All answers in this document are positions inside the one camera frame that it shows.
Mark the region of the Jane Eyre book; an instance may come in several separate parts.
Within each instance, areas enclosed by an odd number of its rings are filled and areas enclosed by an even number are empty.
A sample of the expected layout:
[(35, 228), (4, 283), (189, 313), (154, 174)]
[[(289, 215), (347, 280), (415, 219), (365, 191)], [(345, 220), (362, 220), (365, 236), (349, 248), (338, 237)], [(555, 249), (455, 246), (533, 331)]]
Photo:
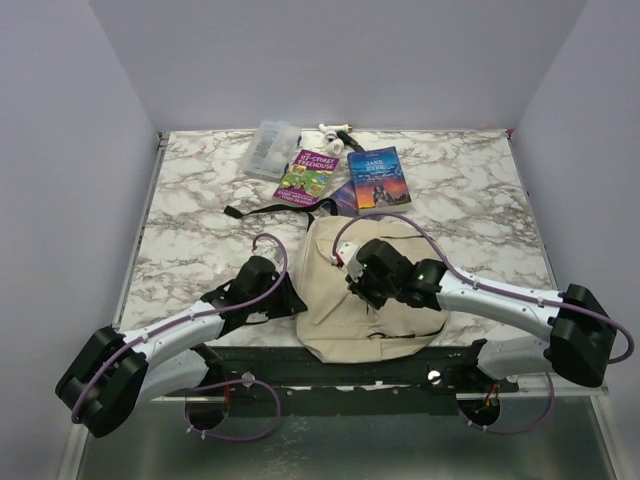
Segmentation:
[(412, 198), (395, 146), (350, 152), (347, 163), (360, 215), (410, 209)]

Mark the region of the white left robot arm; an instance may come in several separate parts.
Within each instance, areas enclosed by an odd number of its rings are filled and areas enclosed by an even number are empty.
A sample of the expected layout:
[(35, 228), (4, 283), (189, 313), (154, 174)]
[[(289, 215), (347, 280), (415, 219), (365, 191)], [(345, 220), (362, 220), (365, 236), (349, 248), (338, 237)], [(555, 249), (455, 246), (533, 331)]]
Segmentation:
[(124, 333), (96, 330), (55, 387), (71, 420), (96, 438), (122, 425), (135, 407), (179, 390), (214, 393), (222, 380), (207, 342), (246, 325), (253, 314), (289, 317), (308, 307), (287, 271), (252, 256), (235, 278), (155, 325)]

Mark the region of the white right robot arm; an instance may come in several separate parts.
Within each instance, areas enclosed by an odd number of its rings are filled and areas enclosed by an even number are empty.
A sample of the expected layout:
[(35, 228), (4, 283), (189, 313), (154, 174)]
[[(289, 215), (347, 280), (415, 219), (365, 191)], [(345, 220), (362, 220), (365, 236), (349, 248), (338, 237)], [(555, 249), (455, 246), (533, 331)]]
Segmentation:
[(349, 290), (379, 310), (388, 300), (411, 308), (477, 315), (523, 331), (505, 341), (480, 340), (460, 379), (480, 392), (512, 375), (555, 373), (579, 386), (602, 385), (617, 334), (591, 292), (527, 290), (457, 270), (441, 260), (411, 262), (390, 243), (342, 242), (336, 258)]

